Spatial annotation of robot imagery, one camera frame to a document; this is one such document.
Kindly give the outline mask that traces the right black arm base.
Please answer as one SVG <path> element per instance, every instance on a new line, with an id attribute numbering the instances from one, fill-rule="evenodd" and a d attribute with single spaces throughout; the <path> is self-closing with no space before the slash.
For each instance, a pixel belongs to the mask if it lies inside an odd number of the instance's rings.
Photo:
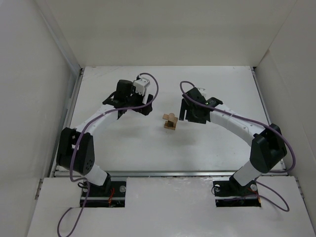
<path id="1" fill-rule="evenodd" d="M 213 181 L 216 207 L 261 207 L 255 181 L 241 186 L 233 180 Z"/>

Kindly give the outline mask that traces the light wood cylinder block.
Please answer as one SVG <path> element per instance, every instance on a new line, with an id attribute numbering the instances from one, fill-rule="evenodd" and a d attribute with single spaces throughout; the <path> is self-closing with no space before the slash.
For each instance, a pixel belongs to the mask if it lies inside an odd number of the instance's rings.
<path id="1" fill-rule="evenodd" d="M 175 118 L 174 113 L 170 113 L 170 114 L 168 115 L 168 119 L 169 119 L 169 120 L 173 120 L 174 118 Z"/>

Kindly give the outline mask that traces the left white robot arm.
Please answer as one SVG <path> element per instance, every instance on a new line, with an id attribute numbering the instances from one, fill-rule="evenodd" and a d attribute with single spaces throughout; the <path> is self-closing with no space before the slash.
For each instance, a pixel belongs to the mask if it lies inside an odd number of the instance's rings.
<path id="1" fill-rule="evenodd" d="M 79 173 L 92 187 L 107 193 L 111 177 L 96 164 L 94 141 L 99 133 L 128 110 L 147 116 L 153 110 L 151 101 L 155 98 L 147 94 L 149 86 L 150 81 L 146 78 L 119 80 L 116 90 L 103 101 L 95 114 L 74 128 L 66 127 L 62 130 L 56 164 Z"/>

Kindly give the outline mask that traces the striped brown wood block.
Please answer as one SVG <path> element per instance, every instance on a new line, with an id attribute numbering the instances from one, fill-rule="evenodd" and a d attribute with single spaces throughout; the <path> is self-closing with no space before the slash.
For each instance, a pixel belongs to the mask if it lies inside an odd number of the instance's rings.
<path id="1" fill-rule="evenodd" d="M 168 122 L 166 121 L 165 124 L 164 124 L 164 128 L 170 129 L 170 130 L 175 130 L 175 129 L 176 129 L 176 124 L 175 124 L 175 123 L 170 124 L 170 123 L 168 123 Z"/>

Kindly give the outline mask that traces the light wood rectangular block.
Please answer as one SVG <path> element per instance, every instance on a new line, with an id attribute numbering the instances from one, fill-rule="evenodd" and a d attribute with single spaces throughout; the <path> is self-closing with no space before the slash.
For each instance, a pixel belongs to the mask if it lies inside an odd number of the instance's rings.
<path id="1" fill-rule="evenodd" d="M 174 113 L 164 114 L 162 119 L 172 123 L 177 123 L 178 121 L 178 118 L 174 115 Z"/>

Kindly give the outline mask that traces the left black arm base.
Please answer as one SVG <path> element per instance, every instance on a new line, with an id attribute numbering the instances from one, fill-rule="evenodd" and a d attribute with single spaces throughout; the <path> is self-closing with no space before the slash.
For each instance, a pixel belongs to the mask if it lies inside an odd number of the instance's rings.
<path id="1" fill-rule="evenodd" d="M 126 181 L 112 181 L 108 191 L 91 184 L 85 207 L 123 208 L 125 207 L 125 194 Z"/>

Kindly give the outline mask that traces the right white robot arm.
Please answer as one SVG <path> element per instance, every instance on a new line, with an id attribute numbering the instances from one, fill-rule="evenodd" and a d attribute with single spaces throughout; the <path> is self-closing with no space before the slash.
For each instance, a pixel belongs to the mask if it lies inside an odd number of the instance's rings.
<path id="1" fill-rule="evenodd" d="M 216 193 L 218 196 L 245 196 L 251 185 L 255 184 L 256 178 L 269 173 L 287 155 L 285 142 L 277 125 L 242 119 L 221 100 L 215 97 L 206 99 L 200 88 L 193 87 L 182 96 L 180 120 L 214 123 L 250 146 L 249 161 L 228 181 L 214 183 L 215 187 L 220 187 L 220 191 Z"/>

